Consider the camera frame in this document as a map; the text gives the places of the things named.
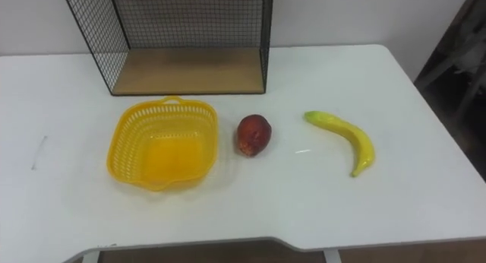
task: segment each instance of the black wire mesh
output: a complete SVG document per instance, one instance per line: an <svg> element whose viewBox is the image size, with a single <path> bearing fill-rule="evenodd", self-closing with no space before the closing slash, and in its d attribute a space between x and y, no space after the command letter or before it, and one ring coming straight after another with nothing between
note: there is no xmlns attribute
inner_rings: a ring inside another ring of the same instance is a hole
<svg viewBox="0 0 486 263"><path fill-rule="evenodd" d="M115 0L133 48L258 47L262 0Z"/></svg>
<svg viewBox="0 0 486 263"><path fill-rule="evenodd" d="M66 1L111 92L128 54L112 0Z"/></svg>
<svg viewBox="0 0 486 263"><path fill-rule="evenodd" d="M272 30L273 0L262 0L260 63L264 87L267 90L268 57L270 54L270 31Z"/></svg>
<svg viewBox="0 0 486 263"><path fill-rule="evenodd" d="M260 48L267 83L273 0L66 0L112 91L129 49Z"/></svg>

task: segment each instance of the plastic fruit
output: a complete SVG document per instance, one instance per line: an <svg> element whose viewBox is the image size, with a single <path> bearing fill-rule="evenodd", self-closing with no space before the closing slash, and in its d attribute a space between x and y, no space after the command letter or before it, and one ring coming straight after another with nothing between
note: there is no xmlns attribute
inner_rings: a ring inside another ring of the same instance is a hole
<svg viewBox="0 0 486 263"><path fill-rule="evenodd" d="M356 152L356 164L351 172L352 177L359 176L374 162L373 144L368 135L357 126L327 112L310 111L306 112L304 117L311 124L341 135L351 142Z"/></svg>
<svg viewBox="0 0 486 263"><path fill-rule="evenodd" d="M254 157L268 145L272 127L260 115L249 115L238 125L238 149L248 157Z"/></svg>

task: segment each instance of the basket handle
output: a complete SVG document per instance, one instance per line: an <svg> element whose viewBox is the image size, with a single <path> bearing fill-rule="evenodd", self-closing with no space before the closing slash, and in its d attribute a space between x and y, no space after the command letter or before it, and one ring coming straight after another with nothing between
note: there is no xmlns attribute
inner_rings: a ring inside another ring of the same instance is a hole
<svg viewBox="0 0 486 263"><path fill-rule="evenodd" d="M160 103L167 103L170 100L176 101L177 103L181 103L181 102L184 101L182 98L177 97L177 96L167 96L167 97L161 99Z"/></svg>

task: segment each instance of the wire mesh shelf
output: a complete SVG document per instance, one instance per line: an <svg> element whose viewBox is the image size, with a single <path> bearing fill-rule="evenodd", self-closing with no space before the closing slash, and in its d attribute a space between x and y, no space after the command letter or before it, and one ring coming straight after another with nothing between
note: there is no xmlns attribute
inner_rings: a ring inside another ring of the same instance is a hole
<svg viewBox="0 0 486 263"><path fill-rule="evenodd" d="M264 93L273 0L66 0L113 95Z"/></svg>

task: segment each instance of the yellow banana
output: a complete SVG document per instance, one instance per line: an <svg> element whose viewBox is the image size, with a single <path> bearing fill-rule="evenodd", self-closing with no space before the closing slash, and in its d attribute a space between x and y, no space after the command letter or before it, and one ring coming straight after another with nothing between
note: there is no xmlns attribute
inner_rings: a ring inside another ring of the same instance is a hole
<svg viewBox="0 0 486 263"><path fill-rule="evenodd" d="M351 142L356 152L355 168L351 172L352 177L359 176L365 168L373 163L373 144L360 128L326 112L310 111L306 112L304 117L311 124L341 135Z"/></svg>

